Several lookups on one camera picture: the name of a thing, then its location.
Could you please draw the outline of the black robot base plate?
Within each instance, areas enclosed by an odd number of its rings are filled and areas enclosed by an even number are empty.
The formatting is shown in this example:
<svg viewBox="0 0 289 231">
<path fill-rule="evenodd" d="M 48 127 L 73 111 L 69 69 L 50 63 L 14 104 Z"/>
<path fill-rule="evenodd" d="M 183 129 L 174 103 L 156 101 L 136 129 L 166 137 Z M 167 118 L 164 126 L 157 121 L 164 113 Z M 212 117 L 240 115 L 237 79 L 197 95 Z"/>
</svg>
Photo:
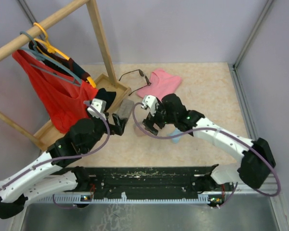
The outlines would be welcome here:
<svg viewBox="0 0 289 231">
<path fill-rule="evenodd" d="M 76 175 L 84 177 L 84 182 L 67 193 L 98 193 L 101 198 L 121 192 L 152 192 L 166 197 L 167 189 L 187 196 L 215 191 L 222 194 L 222 199 L 209 206 L 216 207 L 224 203 L 226 193 L 234 187 L 230 183 L 217 184 L 210 177 L 215 167 L 77 167 Z"/>
</svg>

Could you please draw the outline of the grey glasses case green lining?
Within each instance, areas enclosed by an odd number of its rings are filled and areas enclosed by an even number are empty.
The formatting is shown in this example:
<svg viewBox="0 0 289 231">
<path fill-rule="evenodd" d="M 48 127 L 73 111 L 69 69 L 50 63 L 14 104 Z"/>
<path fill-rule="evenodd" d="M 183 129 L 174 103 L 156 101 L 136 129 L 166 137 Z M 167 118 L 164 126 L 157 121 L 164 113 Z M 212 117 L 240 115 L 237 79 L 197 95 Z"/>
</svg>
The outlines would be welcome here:
<svg viewBox="0 0 289 231">
<path fill-rule="evenodd" d="M 120 119 L 129 119 L 134 107 L 134 101 L 124 99 L 117 111 L 117 115 Z"/>
</svg>

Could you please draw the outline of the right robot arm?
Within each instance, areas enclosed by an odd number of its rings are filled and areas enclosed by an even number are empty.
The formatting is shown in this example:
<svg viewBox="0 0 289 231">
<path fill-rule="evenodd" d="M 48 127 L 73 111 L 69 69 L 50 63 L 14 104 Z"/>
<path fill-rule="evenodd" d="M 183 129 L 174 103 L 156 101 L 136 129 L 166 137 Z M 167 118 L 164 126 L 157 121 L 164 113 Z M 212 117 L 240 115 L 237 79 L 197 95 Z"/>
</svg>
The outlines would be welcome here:
<svg viewBox="0 0 289 231">
<path fill-rule="evenodd" d="M 269 143 L 265 139 L 252 140 L 227 131 L 204 114 L 186 109 L 174 93 L 164 96 L 162 100 L 146 95 L 142 100 L 142 108 L 149 109 L 143 125 L 153 135 L 158 135 L 159 128 L 171 124 L 181 133 L 206 140 L 236 160 L 234 164 L 217 165 L 206 177 L 205 183 L 210 190 L 217 190 L 224 183 L 238 181 L 259 189 L 276 166 Z"/>
</svg>

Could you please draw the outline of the pink glasses case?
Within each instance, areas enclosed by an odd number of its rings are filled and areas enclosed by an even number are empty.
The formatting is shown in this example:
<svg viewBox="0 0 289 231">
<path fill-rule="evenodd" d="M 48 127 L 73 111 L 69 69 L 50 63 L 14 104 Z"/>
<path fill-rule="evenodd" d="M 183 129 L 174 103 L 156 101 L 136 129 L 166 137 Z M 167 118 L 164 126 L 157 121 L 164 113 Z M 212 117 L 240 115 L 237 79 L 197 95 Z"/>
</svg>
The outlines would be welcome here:
<svg viewBox="0 0 289 231">
<path fill-rule="evenodd" d="M 141 129 L 139 129 L 139 127 L 136 124 L 134 124 L 133 130 L 134 130 L 134 133 L 137 137 L 142 137 L 145 135 L 145 133 L 143 133 L 143 131 Z"/>
</svg>

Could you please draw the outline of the small light blue cloth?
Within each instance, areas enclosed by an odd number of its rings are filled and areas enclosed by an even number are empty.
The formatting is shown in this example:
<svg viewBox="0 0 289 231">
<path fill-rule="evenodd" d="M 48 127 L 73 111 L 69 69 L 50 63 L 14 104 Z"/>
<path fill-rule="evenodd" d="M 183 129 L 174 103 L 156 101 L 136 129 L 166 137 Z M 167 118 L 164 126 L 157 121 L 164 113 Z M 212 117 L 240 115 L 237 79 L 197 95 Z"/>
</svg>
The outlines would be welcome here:
<svg viewBox="0 0 289 231">
<path fill-rule="evenodd" d="M 169 133 L 167 136 L 171 137 L 172 143 L 177 144 L 180 141 L 181 134 L 182 132 L 176 128 L 173 132 Z"/>
</svg>

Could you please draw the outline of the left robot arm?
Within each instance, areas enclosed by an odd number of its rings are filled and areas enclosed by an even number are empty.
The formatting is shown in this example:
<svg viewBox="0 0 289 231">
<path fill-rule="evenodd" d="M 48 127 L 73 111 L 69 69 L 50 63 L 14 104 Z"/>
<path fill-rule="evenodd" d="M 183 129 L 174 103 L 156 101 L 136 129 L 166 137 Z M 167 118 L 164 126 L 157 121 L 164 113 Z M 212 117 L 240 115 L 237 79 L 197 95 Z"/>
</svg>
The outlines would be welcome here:
<svg viewBox="0 0 289 231">
<path fill-rule="evenodd" d="M 117 114 L 112 117 L 113 124 L 96 117 L 80 119 L 35 161 L 0 180 L 0 218 L 11 218 L 45 196 L 87 190 L 91 180 L 84 167 L 74 167 L 51 179 L 46 177 L 88 154 L 104 134 L 122 135 L 128 119 Z"/>
</svg>

